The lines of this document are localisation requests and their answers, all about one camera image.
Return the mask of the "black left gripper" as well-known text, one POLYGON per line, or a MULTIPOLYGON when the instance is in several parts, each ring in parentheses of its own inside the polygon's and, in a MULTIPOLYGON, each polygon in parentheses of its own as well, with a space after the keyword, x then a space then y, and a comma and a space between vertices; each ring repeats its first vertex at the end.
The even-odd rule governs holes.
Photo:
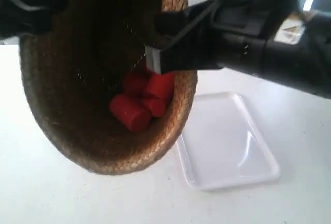
POLYGON ((45 34, 67 6, 68 0, 1 0, 1 39, 45 34))

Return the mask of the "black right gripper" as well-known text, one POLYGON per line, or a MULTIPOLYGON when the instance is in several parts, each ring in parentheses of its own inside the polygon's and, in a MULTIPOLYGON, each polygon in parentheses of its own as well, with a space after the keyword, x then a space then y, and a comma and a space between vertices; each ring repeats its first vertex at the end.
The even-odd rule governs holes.
POLYGON ((268 15, 255 0, 208 0, 159 13, 154 28, 164 41, 145 47, 146 66, 158 74, 230 68, 265 76, 268 15))

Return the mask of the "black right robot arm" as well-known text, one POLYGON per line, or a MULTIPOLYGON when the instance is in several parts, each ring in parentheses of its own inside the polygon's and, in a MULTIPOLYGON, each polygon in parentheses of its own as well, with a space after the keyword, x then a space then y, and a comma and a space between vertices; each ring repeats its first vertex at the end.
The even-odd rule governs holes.
POLYGON ((330 14, 298 0, 207 0, 154 18, 163 45, 146 46, 158 74, 229 68, 330 98, 330 14))

